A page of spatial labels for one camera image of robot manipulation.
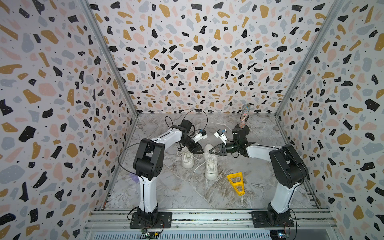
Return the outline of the white knit sneaker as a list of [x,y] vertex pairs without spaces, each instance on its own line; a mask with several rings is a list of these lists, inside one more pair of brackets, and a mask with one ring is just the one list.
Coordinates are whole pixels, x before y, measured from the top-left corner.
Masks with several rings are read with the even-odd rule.
[[213,147],[211,144],[205,145],[203,153],[206,161],[205,176],[209,181],[214,181],[218,177],[218,156],[209,153]]
[[194,163],[195,163],[195,158],[194,158],[194,155],[193,155],[193,158],[190,158],[190,159],[182,159],[182,166],[185,168],[185,169],[190,169],[194,166]]

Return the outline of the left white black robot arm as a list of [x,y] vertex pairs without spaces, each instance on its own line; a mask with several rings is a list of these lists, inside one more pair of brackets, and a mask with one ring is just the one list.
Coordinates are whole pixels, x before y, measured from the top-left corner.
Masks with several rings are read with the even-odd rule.
[[154,139],[142,139],[139,144],[133,167],[140,180],[137,215],[145,223],[153,225],[158,219],[157,177],[163,169],[165,150],[179,143],[193,155],[204,153],[199,141],[207,138],[207,132],[198,130],[198,134],[191,137],[189,133],[192,126],[190,121],[182,120],[180,125],[173,125],[164,134]]

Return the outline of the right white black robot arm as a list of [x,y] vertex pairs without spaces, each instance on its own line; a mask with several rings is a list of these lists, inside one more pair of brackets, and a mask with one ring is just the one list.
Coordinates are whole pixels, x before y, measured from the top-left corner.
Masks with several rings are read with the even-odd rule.
[[210,154],[227,156],[238,153],[246,158],[256,158],[272,164],[274,175],[278,181],[277,189],[267,208],[268,221],[276,225],[290,217],[291,200],[298,186],[304,183],[308,176],[308,168],[292,145],[282,147],[264,146],[247,139],[246,130],[240,127],[232,130],[233,140],[228,143],[227,136],[222,130],[214,133],[222,143],[209,150]]

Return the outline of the yellow plastic triangular stand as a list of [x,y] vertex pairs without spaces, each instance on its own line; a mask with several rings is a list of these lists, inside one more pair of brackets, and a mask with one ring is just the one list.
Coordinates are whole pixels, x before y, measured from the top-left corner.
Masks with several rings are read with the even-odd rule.
[[227,175],[227,179],[233,189],[236,191],[238,196],[243,196],[245,194],[245,184],[243,173],[234,173]]

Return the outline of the sprinkle tube on black base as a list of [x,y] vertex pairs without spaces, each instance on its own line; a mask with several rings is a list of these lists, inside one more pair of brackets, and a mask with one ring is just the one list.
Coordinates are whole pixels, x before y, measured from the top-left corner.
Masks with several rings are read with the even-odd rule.
[[244,104],[242,107],[242,114],[240,117],[240,122],[235,125],[235,129],[242,129],[245,132],[245,135],[248,135],[250,133],[250,128],[246,125],[246,122],[249,118],[249,112],[251,110],[250,104]]

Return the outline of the purple toy figure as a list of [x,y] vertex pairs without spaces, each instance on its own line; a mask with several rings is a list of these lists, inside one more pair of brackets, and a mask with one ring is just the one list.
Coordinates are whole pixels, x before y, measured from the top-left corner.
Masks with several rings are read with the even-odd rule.
[[130,177],[131,177],[131,180],[134,182],[134,183],[139,183],[140,180],[139,180],[139,177],[135,174],[131,174],[129,173]]

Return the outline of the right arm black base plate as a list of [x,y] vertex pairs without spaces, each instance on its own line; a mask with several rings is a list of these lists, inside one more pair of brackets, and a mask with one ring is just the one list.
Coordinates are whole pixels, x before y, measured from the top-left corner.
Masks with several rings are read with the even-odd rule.
[[251,212],[254,228],[282,228],[293,227],[294,221],[289,211],[277,214],[274,211]]

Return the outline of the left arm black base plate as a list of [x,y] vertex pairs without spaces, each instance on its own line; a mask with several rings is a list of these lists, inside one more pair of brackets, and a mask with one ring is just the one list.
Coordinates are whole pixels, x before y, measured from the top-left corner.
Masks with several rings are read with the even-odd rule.
[[130,229],[170,229],[172,225],[173,213],[172,212],[156,212],[144,214],[141,211],[139,214],[134,213]]

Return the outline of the front aluminium rail frame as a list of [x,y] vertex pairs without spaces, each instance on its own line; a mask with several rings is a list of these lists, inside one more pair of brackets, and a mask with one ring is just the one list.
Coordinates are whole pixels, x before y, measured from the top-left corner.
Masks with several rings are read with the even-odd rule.
[[254,228],[256,210],[162,210],[172,212],[170,229],[130,229],[134,212],[94,211],[84,240],[341,240],[331,213],[325,209],[295,209],[293,227]]

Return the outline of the right aluminium corner post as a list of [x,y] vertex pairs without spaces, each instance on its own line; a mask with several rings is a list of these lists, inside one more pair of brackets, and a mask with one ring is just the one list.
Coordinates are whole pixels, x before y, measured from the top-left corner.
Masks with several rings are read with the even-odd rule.
[[309,66],[311,59],[315,56],[318,48],[320,47],[321,43],[323,42],[323,39],[328,32],[329,28],[331,27],[334,19],[337,17],[338,12],[342,8],[345,1],[343,0],[337,0],[334,1],[332,4],[328,15],[326,16],[326,19],[323,22],[322,27],[319,30],[319,33],[316,35],[313,43],[311,44],[308,53],[305,55],[303,62],[298,68],[298,71],[296,72],[291,84],[289,85],[286,94],[284,95],[276,113],[275,117],[276,119],[279,118],[279,115],[283,112],[285,104],[289,101],[292,93],[295,91],[295,87],[299,83],[301,77],[303,76],[304,72],[306,71],[307,67]]

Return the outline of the aluminium corner post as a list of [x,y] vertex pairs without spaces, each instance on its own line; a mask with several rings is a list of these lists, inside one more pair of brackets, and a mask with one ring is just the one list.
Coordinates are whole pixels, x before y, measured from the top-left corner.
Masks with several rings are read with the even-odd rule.
[[309,66],[311,59],[315,56],[318,48],[320,47],[321,43],[323,42],[323,39],[328,32],[329,28],[331,27],[334,19],[337,17],[338,12],[342,8],[345,1],[343,0],[337,0],[334,1],[332,4],[328,15],[326,16],[326,19],[323,22],[322,27],[319,30],[319,33],[316,35],[313,43],[311,44],[308,53],[305,55],[303,62],[298,68],[298,71],[296,72],[291,84],[289,85],[286,94],[284,95],[276,113],[275,117],[276,119],[279,118],[279,115],[283,112],[285,104],[289,101],[292,93],[295,91],[295,87],[299,83],[301,77],[303,76],[304,72],[306,71],[307,67]]
[[86,20],[90,24],[90,29],[93,31],[95,35],[95,39],[100,45],[101,52],[103,53],[104,57],[106,58],[106,62],[109,64],[111,71],[117,80],[117,83],[122,91],[123,96],[125,97],[127,104],[129,106],[130,113],[133,114],[134,118],[137,119],[139,114],[137,110],[135,109],[134,103],[132,101],[132,98],[127,90],[127,87],[123,81],[123,78],[118,70],[118,67],[116,66],[116,63],[113,59],[113,56],[111,54],[111,51],[109,50],[109,46],[106,43],[103,33],[97,23],[96,17],[94,16],[92,9],[90,7],[90,4],[86,0],[79,0],[78,1],[80,8],[82,12],[85,15]]

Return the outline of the left aluminium corner post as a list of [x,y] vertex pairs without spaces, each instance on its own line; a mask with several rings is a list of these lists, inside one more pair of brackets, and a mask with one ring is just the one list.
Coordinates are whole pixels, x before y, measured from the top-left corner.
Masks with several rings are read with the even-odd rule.
[[85,15],[86,20],[90,24],[90,29],[93,31],[95,35],[95,39],[100,45],[101,52],[103,53],[104,57],[106,58],[106,62],[109,64],[111,71],[117,80],[117,83],[122,91],[123,96],[125,97],[127,104],[129,106],[130,113],[133,114],[134,118],[137,119],[139,114],[137,110],[135,109],[134,103],[132,101],[132,98],[127,90],[127,87],[123,81],[123,78],[118,70],[118,67],[116,66],[116,63],[113,59],[113,56],[111,54],[111,51],[109,50],[109,46],[106,43],[103,33],[97,23],[96,17],[94,16],[92,9],[90,7],[90,4],[86,0],[79,0],[78,1],[80,8],[82,12]]

